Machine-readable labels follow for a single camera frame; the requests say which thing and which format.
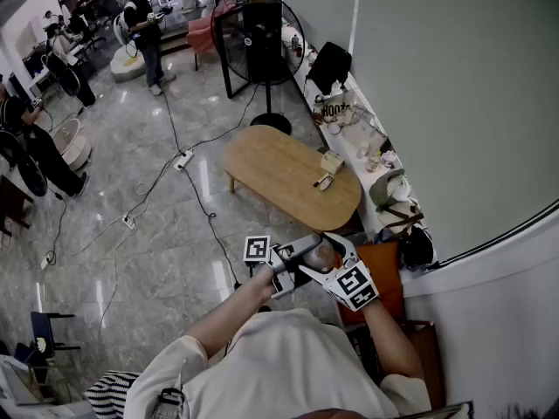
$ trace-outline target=pink chair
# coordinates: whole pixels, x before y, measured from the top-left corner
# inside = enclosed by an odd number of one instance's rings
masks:
[[[225,12],[234,10],[237,7],[235,0],[221,0],[213,10],[214,17],[221,16]],[[211,36],[212,15],[189,22],[189,32],[186,35],[186,42],[194,49],[194,60],[196,70],[198,70],[198,57],[201,52],[208,52],[214,49],[213,38]]]

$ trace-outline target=striped fabric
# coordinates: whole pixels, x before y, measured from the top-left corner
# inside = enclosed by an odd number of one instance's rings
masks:
[[[140,373],[107,371],[85,395],[99,419],[122,419],[126,393]]]

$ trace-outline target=marble floor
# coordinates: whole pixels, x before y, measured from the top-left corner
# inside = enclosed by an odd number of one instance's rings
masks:
[[[201,60],[195,72],[192,50],[163,58],[165,69],[176,74],[164,90],[182,148],[235,126],[254,91],[250,86],[228,100],[218,58],[209,54]],[[58,341],[82,346],[80,351],[57,353],[57,359],[72,364],[65,376],[75,395],[99,378],[98,356],[103,373],[109,368],[142,371],[190,324],[226,299],[233,287],[227,261],[188,177],[173,168],[163,174],[148,207],[136,219],[136,233],[115,253],[114,268],[115,246],[130,230],[120,220],[110,223],[142,200],[136,190],[146,191],[176,146],[165,100],[148,92],[144,77],[115,84],[105,68],[90,83],[98,100],[79,120],[82,134],[93,144],[91,163],[86,165],[91,180],[83,196],[66,200],[56,265],[44,271],[39,267],[52,248],[63,210],[50,192],[36,198],[31,228],[12,224],[14,237],[8,244],[4,241],[7,245],[0,251],[0,340],[12,353],[19,341],[29,343],[30,311],[75,313],[73,319],[53,321]],[[78,108],[69,97],[48,103],[55,125]],[[239,130],[265,110],[265,89],[260,87]],[[294,138],[312,148],[322,146],[292,82],[273,88],[273,110],[293,123]],[[40,125],[50,128],[45,114]],[[309,231],[248,189],[229,192],[221,153],[239,130],[196,147],[188,172],[206,210],[217,213],[213,224],[243,282],[248,278],[241,259],[245,235],[269,234],[283,243]],[[0,173],[7,173],[5,161],[0,161]],[[336,322],[333,300],[314,283],[273,308],[294,306]]]

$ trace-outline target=sneaker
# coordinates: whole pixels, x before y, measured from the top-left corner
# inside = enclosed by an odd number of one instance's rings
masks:
[[[170,82],[175,80],[176,76],[173,73],[164,73],[162,78],[159,79],[159,85],[164,84],[165,82]]]
[[[149,88],[149,92],[154,96],[159,96],[161,93],[163,93],[163,90],[157,84],[153,84]]]
[[[79,179],[81,180],[81,189],[74,195],[74,197],[81,196],[86,190],[87,183],[89,182],[89,174],[84,172]]]

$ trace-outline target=fan base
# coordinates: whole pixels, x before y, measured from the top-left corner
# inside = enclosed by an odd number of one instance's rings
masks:
[[[291,123],[279,113],[262,113],[252,120],[251,126],[260,125],[275,127],[284,134],[291,135]]]

